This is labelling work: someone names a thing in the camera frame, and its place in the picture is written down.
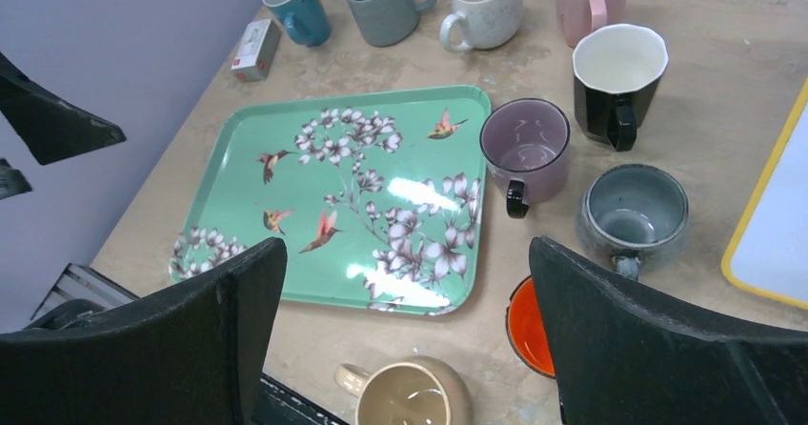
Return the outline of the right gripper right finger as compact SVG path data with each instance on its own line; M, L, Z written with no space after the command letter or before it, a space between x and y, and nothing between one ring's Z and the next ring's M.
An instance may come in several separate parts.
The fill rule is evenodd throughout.
M546 236L529 266L564 423L806 422L806 333L701 308Z

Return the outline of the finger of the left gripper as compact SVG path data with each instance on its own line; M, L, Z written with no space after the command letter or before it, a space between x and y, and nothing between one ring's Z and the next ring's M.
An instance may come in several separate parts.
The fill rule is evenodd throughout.
M41 165L127 140L120 127L32 81L1 57L1 112Z
M32 191L32 186L24 174L15 169L5 158L1 158L0 162L1 200Z

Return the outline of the orange mug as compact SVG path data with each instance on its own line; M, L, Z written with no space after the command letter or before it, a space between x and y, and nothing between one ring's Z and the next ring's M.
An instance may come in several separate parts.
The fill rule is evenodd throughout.
M516 356L534 372L555 378L556 372L530 276L512 292L505 322L506 334Z

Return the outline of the grey-blue speckled round mug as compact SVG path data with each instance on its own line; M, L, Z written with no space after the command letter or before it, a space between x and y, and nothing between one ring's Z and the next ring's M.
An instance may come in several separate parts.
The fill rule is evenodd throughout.
M589 258L637 281L682 254L689 214L687 193L673 176L625 164L599 176L581 196L576 235Z

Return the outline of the beige round mug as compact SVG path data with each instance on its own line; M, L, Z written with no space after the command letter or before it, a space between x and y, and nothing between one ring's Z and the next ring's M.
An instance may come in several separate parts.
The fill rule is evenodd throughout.
M357 424L471 424L474 407L459 373L446 362L411 355L370 372L345 363L335 384L356 397Z

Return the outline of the blue textured mug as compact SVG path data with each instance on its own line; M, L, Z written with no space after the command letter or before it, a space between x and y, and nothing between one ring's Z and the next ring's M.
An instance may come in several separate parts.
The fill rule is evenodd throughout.
M321 0L262 0L295 44L317 47L328 41L331 25Z

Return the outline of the black mug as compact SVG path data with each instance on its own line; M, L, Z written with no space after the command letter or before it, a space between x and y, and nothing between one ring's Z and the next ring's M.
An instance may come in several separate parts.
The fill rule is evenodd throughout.
M620 23L593 31L572 54L575 119L591 140L631 150L669 64L663 37Z

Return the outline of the grey flat-bottom mug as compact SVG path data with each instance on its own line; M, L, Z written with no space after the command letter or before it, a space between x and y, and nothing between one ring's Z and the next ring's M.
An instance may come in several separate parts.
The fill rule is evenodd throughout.
M414 32L421 13L436 0L347 0L355 23L365 40L374 47L389 47Z

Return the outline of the white speckled round mug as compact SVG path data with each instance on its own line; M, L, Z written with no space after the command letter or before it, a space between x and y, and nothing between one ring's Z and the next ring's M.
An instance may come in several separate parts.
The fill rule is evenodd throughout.
M516 35L523 15L523 0L452 0L439 40L449 52L493 49Z

